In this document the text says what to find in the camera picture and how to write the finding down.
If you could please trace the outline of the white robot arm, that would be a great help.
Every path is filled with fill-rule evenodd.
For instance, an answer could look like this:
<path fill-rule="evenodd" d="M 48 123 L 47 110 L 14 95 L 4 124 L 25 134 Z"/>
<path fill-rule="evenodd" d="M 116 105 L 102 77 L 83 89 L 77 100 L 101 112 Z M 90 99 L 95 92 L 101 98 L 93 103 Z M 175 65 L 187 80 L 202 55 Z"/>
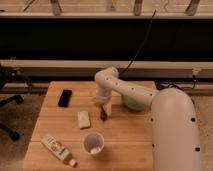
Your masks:
<path fill-rule="evenodd" d="M 97 72 L 94 78 L 100 104 L 107 103 L 115 91 L 150 111 L 154 171 L 203 171 L 196 111 L 184 91 L 123 81 L 115 67 Z"/>

